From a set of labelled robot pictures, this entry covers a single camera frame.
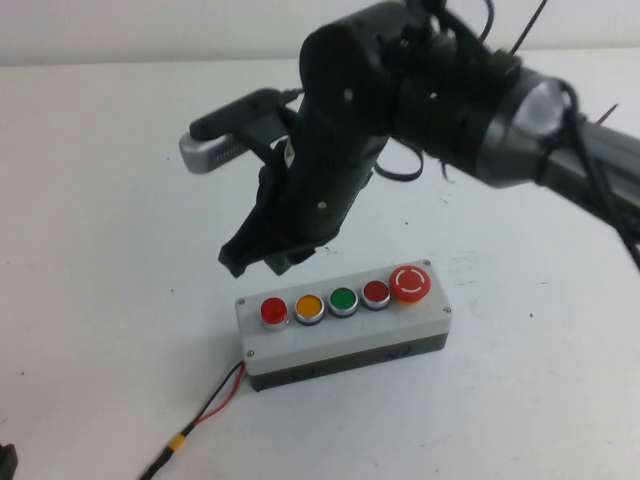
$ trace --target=white table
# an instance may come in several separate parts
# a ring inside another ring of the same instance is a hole
[[[592,117],[622,102],[609,125],[640,134],[640,50],[526,58]],[[294,61],[0,69],[0,443],[17,445],[16,479],[135,478],[240,359],[234,298],[423,257],[455,307],[445,350],[245,383],[157,478],[637,478],[640,277],[554,194],[450,184],[428,162],[408,185],[374,177],[329,251],[283,277],[217,263],[259,162],[194,176],[178,138],[297,84]],[[415,159],[390,146],[383,161]]]

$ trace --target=red button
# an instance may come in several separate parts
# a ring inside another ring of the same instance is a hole
[[[391,293],[401,302],[416,303],[431,290],[431,279],[420,267],[396,268],[389,278]]]
[[[390,300],[389,287],[380,280],[373,280],[362,289],[362,304],[370,310],[383,310]]]
[[[268,298],[260,307],[262,322],[265,327],[282,325],[286,326],[289,317],[287,305],[277,297]]]

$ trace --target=black wire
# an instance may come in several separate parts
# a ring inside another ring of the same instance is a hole
[[[418,168],[418,170],[412,173],[390,172],[389,170],[382,168],[380,166],[379,161],[376,160],[376,163],[373,165],[373,169],[376,171],[378,175],[384,178],[388,178],[389,180],[394,180],[396,182],[412,182],[414,180],[417,180],[418,178],[420,178],[420,175],[422,175],[422,170],[424,169],[424,156],[422,155],[422,149],[418,147],[414,147],[413,145],[410,145],[408,143],[404,143],[401,140],[398,140],[398,142],[403,144],[405,147],[409,148],[413,153],[415,153],[418,156],[418,160],[420,161],[420,168]]]
[[[184,435],[186,437],[187,435],[189,435],[191,433],[191,430],[193,430],[193,428],[196,426],[196,422],[198,420],[200,420],[200,417],[202,417],[202,415],[204,415],[204,412],[207,411],[207,408],[209,408],[209,405],[211,405],[211,402],[213,402],[213,400],[220,393],[220,390],[222,390],[222,388],[227,384],[227,382],[231,378],[231,375],[233,375],[233,372],[235,372],[237,369],[239,369],[242,366],[243,363],[244,362],[238,362],[231,369],[231,371],[229,371],[229,373],[227,373],[227,376],[224,377],[224,380],[222,380],[222,383],[220,384],[220,386],[218,386],[218,388],[216,388],[215,392],[213,392],[211,394],[211,396],[209,397],[209,400],[207,400],[207,402],[204,404],[204,407],[202,407],[202,409],[198,412],[198,414],[193,418],[191,423],[189,425],[187,425],[184,430],[182,430],[182,435]]]
[[[207,411],[207,408],[209,408],[209,405],[211,405],[211,402],[213,402],[213,400],[218,396],[218,394],[220,393],[220,390],[222,390],[222,388],[226,385],[226,383],[231,378],[231,375],[233,375],[233,372],[235,372],[237,369],[239,369],[242,366],[242,363],[243,362],[239,362],[235,367],[231,369],[229,373],[227,373],[227,376],[224,377],[224,380],[222,381],[220,386],[216,388],[213,394],[209,397],[209,400],[207,400],[207,402],[204,404],[204,407],[202,407],[202,409],[198,412],[198,414],[194,417],[194,419],[189,423],[189,425],[187,425],[182,430],[182,432],[180,432],[181,435],[186,437],[191,433],[191,431],[196,426],[196,422],[200,419],[200,417],[202,417],[202,415],[204,415],[204,412]],[[156,458],[155,461],[151,465],[149,465],[149,468],[147,468],[147,471],[140,476],[140,480],[151,480],[151,478],[153,478],[153,476],[156,473],[158,473],[158,471],[162,467],[165,466],[165,464],[169,461],[169,459],[171,459],[171,457],[173,456],[173,453],[174,451],[171,448],[169,448],[168,446],[164,447],[164,449],[162,450],[162,453],[160,453],[158,458]]]
[[[544,7],[547,6],[547,1],[548,0],[542,0],[542,3],[538,5],[538,9],[533,14],[533,17],[531,17],[531,20],[529,20],[529,23],[527,23],[527,26],[524,27],[524,30],[522,31],[522,33],[520,34],[520,37],[516,41],[516,44],[513,46],[513,48],[509,52],[511,55],[514,55],[518,51],[518,49],[520,48],[520,45],[522,45],[522,42],[524,42],[524,39],[527,38],[527,35],[529,35],[529,32],[531,31],[535,23],[538,21],[538,17],[540,17],[542,10],[544,10]]]
[[[484,0],[484,3],[487,4],[487,23],[485,23],[484,25],[484,30],[482,30],[482,33],[480,34],[480,41],[484,42],[487,37],[489,36],[489,33],[491,32],[491,29],[493,28],[493,21],[496,18],[496,7],[493,5],[493,1],[492,0]]]
[[[602,125],[604,122],[606,122],[606,121],[607,121],[607,119],[611,116],[611,114],[612,114],[613,112],[615,112],[615,111],[616,111],[616,109],[617,109],[619,106],[620,106],[620,104],[619,104],[619,103],[616,103],[613,107],[611,107],[609,110],[607,110],[607,111],[605,112],[605,114],[604,114],[604,115],[602,115],[598,120],[596,120],[596,122],[595,122],[595,123],[596,123],[596,125]]]
[[[584,167],[587,178],[591,183],[591,187],[598,195],[602,207],[609,216],[611,225],[618,231],[618,235],[620,235],[622,242],[625,247],[627,247],[627,250],[629,250],[631,258],[640,270],[640,251],[633,240],[633,236],[628,225],[618,212],[613,196],[611,195],[611,186],[609,185],[609,181],[604,174],[600,163],[597,162],[591,154],[589,154],[584,143],[582,130],[580,128],[580,104],[578,101],[578,94],[567,82],[563,80],[559,80],[559,82],[562,90],[568,95],[570,100],[570,105],[568,106],[566,115],[566,127],[569,134],[569,140],[571,141],[576,155],[582,162],[582,166]]]

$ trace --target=push button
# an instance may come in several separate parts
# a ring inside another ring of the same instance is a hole
[[[416,303],[431,290],[431,279],[420,267],[406,265],[396,268],[389,278],[391,293],[405,303]]]

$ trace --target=cable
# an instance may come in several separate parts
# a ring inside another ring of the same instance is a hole
[[[238,369],[240,369],[240,373],[238,373],[238,376],[236,377],[236,380],[233,385],[233,389],[229,394],[229,396],[227,397],[227,399],[222,403],[222,405],[216,408],[213,412],[207,414],[205,417],[202,417],[202,415],[204,415],[204,412],[207,411],[207,408],[209,408],[209,405],[211,405],[211,402],[213,402],[216,396],[220,393],[220,390],[222,390],[225,384],[229,381],[229,379],[231,378],[231,375],[233,375],[233,373]],[[151,480],[151,478],[153,478],[153,476],[156,473],[158,473],[158,471],[162,467],[165,466],[165,464],[169,461],[169,459],[171,459],[173,454],[177,452],[184,445],[187,435],[191,433],[191,431],[196,427],[196,425],[200,424],[207,418],[210,418],[216,413],[218,413],[231,401],[233,396],[238,391],[238,387],[240,385],[240,381],[242,379],[243,373],[244,373],[244,362],[239,362],[227,374],[227,376],[224,378],[220,386],[216,388],[215,392],[213,392],[211,397],[209,397],[209,400],[207,400],[207,402],[204,404],[204,407],[202,407],[202,409],[198,412],[195,418],[189,423],[189,425],[187,425],[182,430],[182,432],[180,432],[178,435],[173,437],[173,439],[169,442],[169,444],[166,447],[164,447],[164,450],[162,450],[162,453],[160,453],[158,458],[151,465],[149,465],[149,468],[147,469],[147,471],[140,476],[140,480]]]
[[[224,402],[222,402],[222,404],[218,408],[216,408],[213,412],[207,413],[204,417],[199,418],[196,421],[196,425],[200,425],[205,420],[213,417],[216,413],[218,413],[220,410],[222,410],[224,407],[226,407],[229,404],[229,402],[231,402],[231,399],[235,396],[236,392],[238,391],[238,387],[240,386],[240,381],[242,380],[242,374],[243,373],[244,373],[244,363],[242,364],[242,368],[240,369],[240,373],[236,377],[236,381],[233,382],[233,389],[231,390],[231,393],[229,393],[229,396],[227,397],[227,399]]]
[[[605,212],[609,215],[611,225],[617,230],[618,235],[622,239],[625,247],[629,250],[631,258],[635,262],[638,270],[640,270],[640,251],[633,240],[631,231],[628,225],[620,216],[618,209],[615,205],[613,197],[611,195],[611,187],[609,181],[604,174],[602,167],[587,151],[587,147],[582,137],[582,131],[580,129],[580,105],[578,101],[578,94],[571,85],[563,80],[559,80],[562,90],[567,94],[570,100],[570,104],[567,108],[567,131],[569,134],[569,140],[576,151],[582,166],[587,174],[587,178],[591,183],[591,187],[598,195],[599,200],[604,208]]]
[[[533,14],[533,17],[531,17],[531,20],[529,20],[529,23],[527,23],[527,26],[524,27],[524,30],[520,34],[520,37],[518,38],[518,40],[516,40],[516,44],[513,46],[513,48],[509,52],[511,55],[515,55],[515,53],[518,51],[518,49],[522,45],[522,42],[524,42],[524,39],[527,38],[527,35],[529,35],[529,32],[531,31],[535,23],[538,21],[538,17],[540,17],[542,10],[544,10],[544,7],[547,6],[547,2],[548,0],[542,0],[542,3],[540,3],[540,5],[538,6],[538,9]]]
[[[606,121],[607,121],[607,119],[611,116],[611,114],[612,114],[613,112],[615,112],[615,111],[616,111],[616,109],[617,109],[619,106],[620,106],[620,104],[619,104],[619,103],[616,103],[613,107],[611,107],[609,110],[607,110],[607,111],[605,112],[605,114],[604,114],[604,115],[602,115],[598,120],[596,120],[596,122],[595,122],[595,123],[596,123],[596,125],[602,125],[604,122],[606,122]]]
[[[388,178],[389,180],[394,180],[396,182],[412,182],[420,178],[420,175],[422,175],[422,170],[424,169],[424,157],[422,155],[422,150],[400,139],[396,140],[418,156],[418,160],[420,161],[420,167],[418,168],[418,170],[412,173],[390,172],[389,170],[386,170],[380,166],[379,160],[376,160],[376,163],[373,164],[373,169],[378,175],[384,178]]]
[[[484,30],[482,30],[482,33],[480,34],[480,41],[484,42],[487,37],[489,36],[489,33],[491,32],[491,29],[493,28],[493,21],[496,18],[496,7],[493,4],[492,0],[484,0],[484,3],[487,4],[487,23],[485,23],[484,25]]]

